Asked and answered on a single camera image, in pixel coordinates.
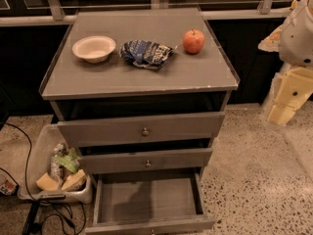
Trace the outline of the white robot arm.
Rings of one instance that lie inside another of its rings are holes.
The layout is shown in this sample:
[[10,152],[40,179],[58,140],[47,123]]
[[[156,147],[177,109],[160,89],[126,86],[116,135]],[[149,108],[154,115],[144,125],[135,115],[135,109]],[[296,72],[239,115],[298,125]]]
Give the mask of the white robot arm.
[[285,125],[313,94],[313,0],[293,0],[291,13],[258,48],[278,52],[291,67],[280,76],[280,86],[269,111],[269,122]]

